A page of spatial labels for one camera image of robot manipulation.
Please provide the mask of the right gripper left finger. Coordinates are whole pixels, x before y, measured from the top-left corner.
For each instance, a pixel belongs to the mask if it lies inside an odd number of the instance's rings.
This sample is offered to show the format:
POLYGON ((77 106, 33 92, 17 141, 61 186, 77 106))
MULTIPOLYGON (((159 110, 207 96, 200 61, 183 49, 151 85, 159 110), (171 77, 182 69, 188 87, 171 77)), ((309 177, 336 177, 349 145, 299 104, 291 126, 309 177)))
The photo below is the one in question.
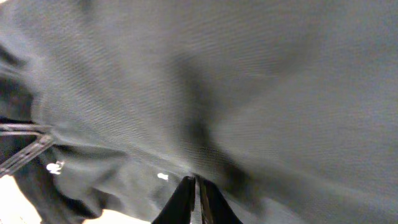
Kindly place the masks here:
POLYGON ((194 177, 185 176, 152 224, 190 224, 195 209, 194 177))

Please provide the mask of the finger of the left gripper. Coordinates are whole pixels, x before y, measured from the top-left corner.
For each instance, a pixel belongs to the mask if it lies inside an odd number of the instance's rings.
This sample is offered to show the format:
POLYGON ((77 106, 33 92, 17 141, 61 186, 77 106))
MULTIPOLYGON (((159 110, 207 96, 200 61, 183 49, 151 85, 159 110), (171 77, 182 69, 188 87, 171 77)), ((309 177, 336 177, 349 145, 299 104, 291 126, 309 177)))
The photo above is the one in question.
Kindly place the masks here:
POLYGON ((1 163, 1 177, 12 175, 54 145, 51 127, 39 124, 1 124, 1 136, 35 136, 35 141, 1 163))

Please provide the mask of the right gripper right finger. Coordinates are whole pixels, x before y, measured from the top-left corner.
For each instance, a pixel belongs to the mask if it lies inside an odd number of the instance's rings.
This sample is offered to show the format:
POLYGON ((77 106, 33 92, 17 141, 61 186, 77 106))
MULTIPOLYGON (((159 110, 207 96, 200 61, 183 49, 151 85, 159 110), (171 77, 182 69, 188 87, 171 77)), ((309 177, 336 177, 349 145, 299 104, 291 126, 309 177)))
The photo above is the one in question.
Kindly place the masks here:
POLYGON ((235 215, 219 188, 198 176, 202 224, 243 224, 235 215))

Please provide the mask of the black t-shirt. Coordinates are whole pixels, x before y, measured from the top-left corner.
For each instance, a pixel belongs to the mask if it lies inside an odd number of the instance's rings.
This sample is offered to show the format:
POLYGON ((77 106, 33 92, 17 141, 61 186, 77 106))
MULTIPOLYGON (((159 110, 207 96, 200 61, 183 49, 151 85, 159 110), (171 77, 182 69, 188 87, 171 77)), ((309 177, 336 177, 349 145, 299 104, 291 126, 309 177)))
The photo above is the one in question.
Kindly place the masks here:
POLYGON ((244 223, 397 222, 397 2, 6 1, 1 121, 43 223, 152 221, 187 175, 244 223))

